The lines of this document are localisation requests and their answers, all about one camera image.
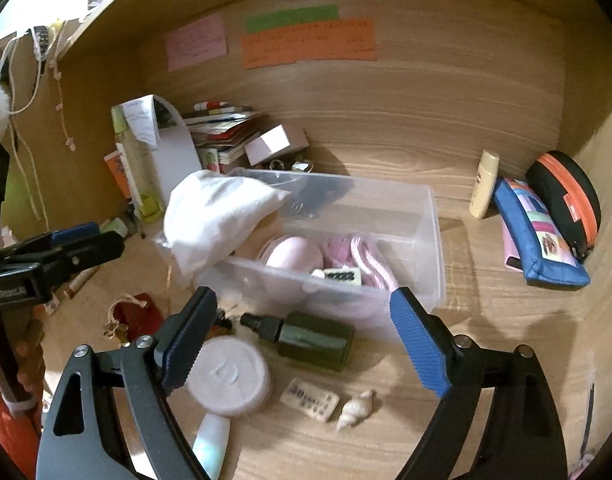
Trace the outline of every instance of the pink strap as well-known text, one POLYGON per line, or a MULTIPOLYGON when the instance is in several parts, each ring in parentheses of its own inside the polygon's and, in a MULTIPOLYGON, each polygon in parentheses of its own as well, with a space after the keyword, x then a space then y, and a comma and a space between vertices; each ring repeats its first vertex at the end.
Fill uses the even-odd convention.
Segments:
POLYGON ((391 292, 399 285, 377 246, 366 236, 332 236, 322 247, 326 264, 330 267, 359 267, 362 283, 391 292))

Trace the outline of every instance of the red clothing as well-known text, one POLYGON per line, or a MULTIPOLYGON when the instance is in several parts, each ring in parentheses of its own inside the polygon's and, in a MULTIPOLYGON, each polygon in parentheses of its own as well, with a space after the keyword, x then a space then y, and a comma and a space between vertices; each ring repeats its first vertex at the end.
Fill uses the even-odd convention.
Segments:
POLYGON ((41 416, 39 404, 32 416, 13 418, 0 394, 0 444, 29 480, 35 480, 41 416))

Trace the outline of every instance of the stack of books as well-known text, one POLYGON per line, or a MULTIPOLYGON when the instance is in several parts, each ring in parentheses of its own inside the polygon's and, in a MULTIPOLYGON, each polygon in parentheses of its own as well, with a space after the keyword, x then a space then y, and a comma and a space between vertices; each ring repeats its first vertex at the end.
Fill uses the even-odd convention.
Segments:
POLYGON ((193 114, 184 116, 197 154, 205 170, 226 174, 234 168, 248 168, 244 146, 262 134, 262 112, 250 106, 204 102, 193 114))

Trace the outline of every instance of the metal screw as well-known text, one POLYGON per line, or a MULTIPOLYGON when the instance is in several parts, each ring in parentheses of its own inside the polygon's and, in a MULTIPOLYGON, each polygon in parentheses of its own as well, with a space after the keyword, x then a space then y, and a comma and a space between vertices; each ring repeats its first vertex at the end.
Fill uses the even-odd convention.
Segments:
POLYGON ((470 348, 472 346, 472 339, 464 334, 455 336, 455 344, 459 348, 470 348))
POLYGON ((528 345, 519 345, 517 351, 522 357, 532 357, 535 355, 535 352, 528 345))
POLYGON ((148 348, 152 345, 152 337, 149 335, 141 335, 137 338, 137 348, 148 348))
POLYGON ((79 345, 77 348, 75 348, 75 351, 73 352, 73 355, 75 357, 84 357, 84 355, 86 355, 88 353, 88 349, 90 348, 90 346, 88 345, 79 345))

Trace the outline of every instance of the orange card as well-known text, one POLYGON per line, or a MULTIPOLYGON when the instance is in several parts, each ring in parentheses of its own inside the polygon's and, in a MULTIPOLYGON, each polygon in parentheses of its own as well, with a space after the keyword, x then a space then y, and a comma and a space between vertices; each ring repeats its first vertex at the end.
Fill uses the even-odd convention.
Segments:
POLYGON ((377 60, 371 18, 301 23, 242 36, 244 68, 310 59, 377 60))

